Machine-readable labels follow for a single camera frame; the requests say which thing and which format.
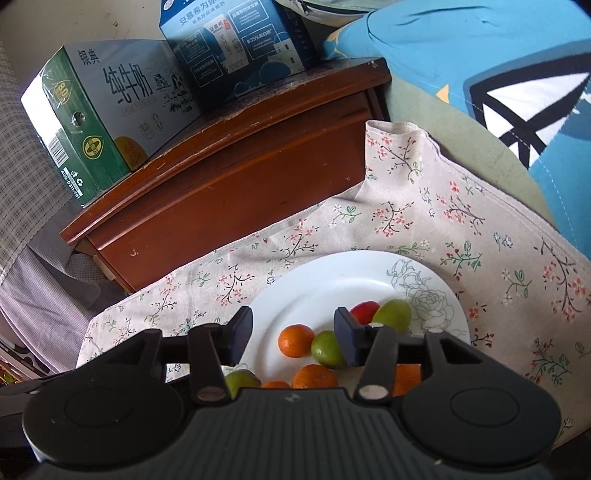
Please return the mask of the red cherry tomato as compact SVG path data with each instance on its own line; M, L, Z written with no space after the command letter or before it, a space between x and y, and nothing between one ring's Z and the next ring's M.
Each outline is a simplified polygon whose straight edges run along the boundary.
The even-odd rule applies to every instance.
M369 325L379 309L380 304L376 301L365 301L353 307L349 313L360 325Z

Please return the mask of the checkered purple cloth cover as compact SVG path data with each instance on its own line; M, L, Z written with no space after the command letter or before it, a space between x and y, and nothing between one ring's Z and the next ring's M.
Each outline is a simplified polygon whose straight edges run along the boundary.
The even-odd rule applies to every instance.
M58 180L1 59L1 316L51 371L76 366L90 320L124 297L60 236L81 208Z

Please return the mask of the green fruit bottom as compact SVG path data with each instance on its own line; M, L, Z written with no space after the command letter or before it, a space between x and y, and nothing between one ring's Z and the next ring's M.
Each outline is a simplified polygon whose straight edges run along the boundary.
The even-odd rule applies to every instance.
M396 329L400 334L408 331L412 321L411 305L402 299L384 303L375 313L372 322Z

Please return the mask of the green milk carton box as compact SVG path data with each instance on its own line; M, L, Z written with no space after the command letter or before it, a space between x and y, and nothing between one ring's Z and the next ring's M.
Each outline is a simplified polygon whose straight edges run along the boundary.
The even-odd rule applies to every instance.
M83 207L199 116L176 58L161 40L64 45L32 79L21 102Z

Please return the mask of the blue shark plush pillow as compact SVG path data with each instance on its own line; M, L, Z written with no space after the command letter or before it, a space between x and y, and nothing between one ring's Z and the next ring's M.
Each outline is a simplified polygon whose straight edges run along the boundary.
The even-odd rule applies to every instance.
M325 40L381 57L466 114L539 186L560 233L590 250L590 13L583 1L401 1Z

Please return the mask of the brown wooden cabinet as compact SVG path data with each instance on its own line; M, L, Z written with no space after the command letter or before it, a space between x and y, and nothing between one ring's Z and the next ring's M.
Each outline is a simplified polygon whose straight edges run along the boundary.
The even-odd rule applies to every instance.
M336 60L199 119L61 233L122 288L176 268L358 184L363 134L387 115L382 58Z

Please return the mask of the floral tablecloth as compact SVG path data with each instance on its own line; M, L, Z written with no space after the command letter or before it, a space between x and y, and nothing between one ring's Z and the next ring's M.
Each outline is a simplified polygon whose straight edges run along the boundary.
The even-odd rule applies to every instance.
M468 341L545 388L559 441L590 426L590 262L548 222L447 159L412 123L366 125L366 178L355 188L213 250L94 317L86 363L134 334L183 335L222 323L280 278L322 256L402 256L384 273L418 322L468 320Z

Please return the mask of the white plate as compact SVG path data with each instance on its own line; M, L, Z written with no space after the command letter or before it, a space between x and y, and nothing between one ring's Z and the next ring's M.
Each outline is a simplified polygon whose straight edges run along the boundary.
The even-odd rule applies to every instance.
M263 290L250 304L252 336L239 366L263 383L290 383L297 371L315 362L280 352L280 332L301 324L315 332L332 329L335 310L363 301L383 304L403 299L411 304L409 333L446 331L468 343L465 313L448 284L426 265L402 255L350 251L328 255L297 267Z

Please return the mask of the large orange tangerine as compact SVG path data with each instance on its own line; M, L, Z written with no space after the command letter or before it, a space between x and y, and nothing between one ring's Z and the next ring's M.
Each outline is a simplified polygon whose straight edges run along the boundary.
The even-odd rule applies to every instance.
M262 385L263 389L290 389L290 384L280 380L273 380Z

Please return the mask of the green sofa cushion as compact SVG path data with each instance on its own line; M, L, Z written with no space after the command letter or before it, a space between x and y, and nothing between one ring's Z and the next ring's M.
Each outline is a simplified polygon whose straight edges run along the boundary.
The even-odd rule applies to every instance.
M384 96L393 122L416 124L447 158L555 223L539 186L517 156L477 121L397 76L384 88Z

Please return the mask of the large spotted green fruit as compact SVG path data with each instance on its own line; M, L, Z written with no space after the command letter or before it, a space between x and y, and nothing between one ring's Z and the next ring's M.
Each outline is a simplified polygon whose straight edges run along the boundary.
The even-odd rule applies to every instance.
M249 370L233 371L225 376L225 383L232 399L238 395L243 388L260 388L262 383Z

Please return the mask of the small tangerine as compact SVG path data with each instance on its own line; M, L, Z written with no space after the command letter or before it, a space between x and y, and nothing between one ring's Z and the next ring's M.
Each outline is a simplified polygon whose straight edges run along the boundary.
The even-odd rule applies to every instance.
M277 338L280 352L288 358L304 358L311 355L311 343L315 332L303 324L287 326Z

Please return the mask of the blue milk carton box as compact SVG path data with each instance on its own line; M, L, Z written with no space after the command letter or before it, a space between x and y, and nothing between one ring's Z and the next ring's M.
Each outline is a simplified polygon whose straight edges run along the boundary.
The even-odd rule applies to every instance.
M202 102L228 101L318 64L303 19L276 1L163 1L159 28Z

